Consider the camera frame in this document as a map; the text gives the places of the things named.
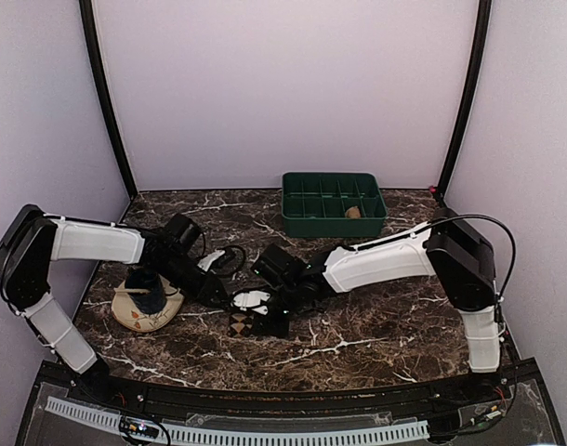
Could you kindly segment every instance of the black pole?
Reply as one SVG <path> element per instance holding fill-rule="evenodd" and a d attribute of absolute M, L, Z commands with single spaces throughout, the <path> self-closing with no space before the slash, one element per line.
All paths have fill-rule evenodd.
<path fill-rule="evenodd" d="M 94 82 L 98 90 L 99 106 L 104 115 L 104 122 L 108 130 L 108 136 L 112 144 L 112 150 L 118 163 L 120 174 L 125 183 L 126 192 L 131 200 L 137 196 L 137 185 L 133 178 L 133 173 L 128 165 L 126 158 L 125 146 L 120 138 L 118 124 L 116 123 L 116 116 L 114 115 L 114 108 L 110 99 L 110 90 L 106 82 L 106 75 L 104 73 L 104 66 L 101 61 L 101 53 L 99 51 L 98 33 L 96 32 L 96 22 L 94 20 L 94 11 L 91 0 L 79 0 L 81 8 L 81 21 L 83 22 L 83 31 L 86 35 L 87 53 L 89 54 L 89 63 L 91 64 L 91 71 L 94 75 Z"/>
<path fill-rule="evenodd" d="M 463 87 L 463 95 L 461 103 L 459 104 L 459 112 L 455 120 L 455 128 L 451 143 L 447 151 L 447 156 L 444 159 L 444 166 L 442 167 L 441 177 L 436 187 L 430 188 L 436 200 L 444 205 L 444 194 L 447 192 L 451 176 L 455 170 L 457 156 L 463 143 L 463 136 L 466 133 L 468 126 L 469 113 L 471 112 L 471 105 L 476 93 L 476 85 L 478 84 L 478 77 L 480 75 L 481 58 L 484 52 L 484 45 L 486 43 L 486 34 L 488 33 L 488 23 L 490 22 L 490 10 L 492 8 L 492 0 L 480 0 L 478 5 L 478 18 L 476 20 L 476 30 L 473 36 L 473 44 L 471 46 L 471 55 L 469 56 L 468 74 L 466 82 Z"/>

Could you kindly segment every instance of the green compartment tray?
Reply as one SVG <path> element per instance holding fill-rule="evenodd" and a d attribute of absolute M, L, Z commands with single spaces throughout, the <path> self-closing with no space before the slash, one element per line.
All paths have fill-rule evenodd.
<path fill-rule="evenodd" d="M 362 218 L 346 218 L 353 206 Z M 290 237 L 377 237 L 387 207 L 370 174 L 287 173 L 283 175 L 282 215 Z"/>

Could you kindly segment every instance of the black marble tabletop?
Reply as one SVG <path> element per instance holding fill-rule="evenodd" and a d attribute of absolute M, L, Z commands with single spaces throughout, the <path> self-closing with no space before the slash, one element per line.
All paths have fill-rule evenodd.
<path fill-rule="evenodd" d="M 426 190 L 382 193 L 389 218 L 381 236 L 426 221 L 436 206 Z M 208 252 L 241 245 L 248 253 L 245 268 L 225 282 L 233 292 L 263 284 L 249 267 L 270 243 L 309 259 L 341 242 L 288 238 L 280 196 L 279 190 L 143 192 L 125 223 L 154 228 L 183 213 L 203 228 Z M 117 376 L 214 389 L 321 391 L 414 383 L 468 370 L 460 317 L 434 277 L 377 283 L 332 297 L 324 311 L 295 316 L 287 339 L 241 339 L 227 336 L 226 313 L 186 301 L 161 330 L 129 331 L 111 314 L 113 288 L 126 271 L 124 265 L 102 264 L 75 318 Z"/>

